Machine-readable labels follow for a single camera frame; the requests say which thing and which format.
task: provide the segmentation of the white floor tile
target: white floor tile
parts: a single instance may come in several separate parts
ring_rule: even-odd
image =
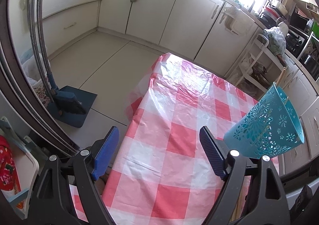
[[[127,130],[127,126],[112,120],[93,109],[90,109],[84,125],[81,128],[72,127],[58,120],[56,122],[66,134],[69,135],[72,141],[82,148],[92,146],[95,141],[105,138],[110,128],[116,126],[120,132],[120,142],[111,160],[112,164]]]
[[[125,45],[82,85],[98,95],[92,108],[128,125],[127,96],[158,57],[140,46]]]
[[[129,41],[102,32],[94,32],[73,44],[51,60],[51,69],[59,87],[79,88],[103,63]]]

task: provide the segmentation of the table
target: table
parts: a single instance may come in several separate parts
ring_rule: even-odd
[[[102,199],[117,225],[199,225],[224,184],[199,141],[208,126],[215,138],[257,101],[207,70],[162,55],[129,96],[131,123]],[[278,170],[277,158],[274,164]],[[245,177],[243,195],[248,192]],[[75,187],[78,217],[86,220]],[[243,207],[244,197],[240,200]]]

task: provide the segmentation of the metal pole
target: metal pole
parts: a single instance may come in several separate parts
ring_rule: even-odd
[[[47,71],[47,75],[49,76],[49,75],[52,74],[52,72],[51,72],[49,60],[47,58],[47,50],[45,48],[44,35],[43,35],[42,1],[43,0],[37,0],[38,37],[39,37],[40,51],[41,51],[41,54],[42,54],[44,66],[45,66],[45,69]]]
[[[38,44],[37,44],[37,40],[36,40],[36,31],[35,31],[34,3],[35,3],[35,0],[29,0],[29,4],[28,4],[28,23],[29,23],[29,28],[30,28],[30,38],[31,38],[31,44],[32,44],[32,48],[33,48],[33,54],[34,54],[36,65],[37,65],[39,73],[40,73],[41,80],[42,80],[44,88],[47,92],[47,95],[49,96],[50,100],[52,102],[54,102],[49,84],[48,84],[47,79],[45,77],[45,73],[43,70],[42,63],[41,63],[41,58],[39,55]]]

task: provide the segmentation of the blue perforated basket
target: blue perforated basket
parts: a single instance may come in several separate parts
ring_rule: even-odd
[[[270,87],[261,100],[225,135],[230,149],[259,159],[275,157],[304,143],[304,133],[298,115],[285,92]]]

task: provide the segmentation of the checkered tablecloth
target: checkered tablecloth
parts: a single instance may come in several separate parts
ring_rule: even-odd
[[[201,224],[223,182],[199,130],[206,125],[222,139],[254,104],[207,70],[172,54],[160,56],[130,94],[131,124],[102,195],[116,224]],[[274,163],[278,168],[277,158]],[[248,184],[247,177],[244,196]],[[71,191],[78,217],[86,220],[76,187]]]

